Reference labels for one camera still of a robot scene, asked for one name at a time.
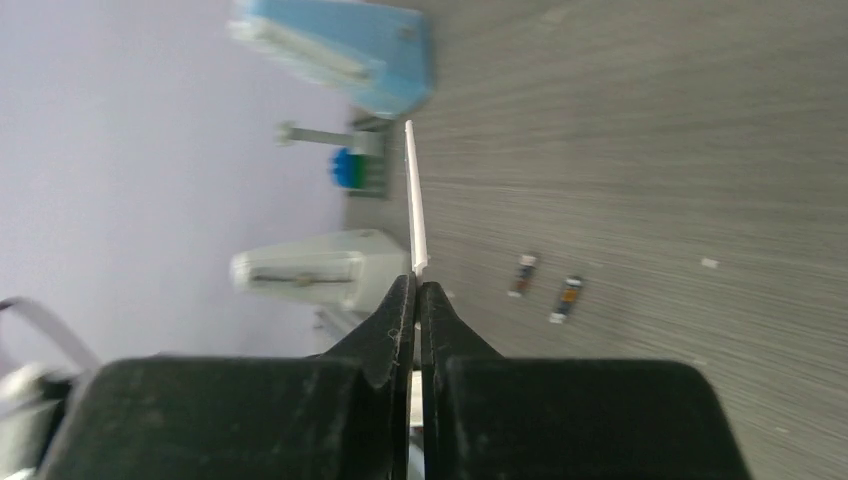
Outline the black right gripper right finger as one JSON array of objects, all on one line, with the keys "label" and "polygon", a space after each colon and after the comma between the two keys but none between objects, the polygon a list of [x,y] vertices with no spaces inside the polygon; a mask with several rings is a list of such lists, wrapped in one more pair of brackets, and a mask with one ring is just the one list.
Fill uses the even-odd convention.
[{"label": "black right gripper right finger", "polygon": [[747,479],[720,401],[677,361],[507,358],[419,293],[429,479]]}]

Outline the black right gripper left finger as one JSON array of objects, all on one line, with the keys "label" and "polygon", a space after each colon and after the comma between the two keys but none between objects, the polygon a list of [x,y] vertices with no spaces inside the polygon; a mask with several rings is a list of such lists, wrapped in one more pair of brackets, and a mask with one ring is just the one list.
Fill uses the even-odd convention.
[{"label": "black right gripper left finger", "polygon": [[101,368],[43,479],[403,479],[413,275],[320,355],[156,355]]}]

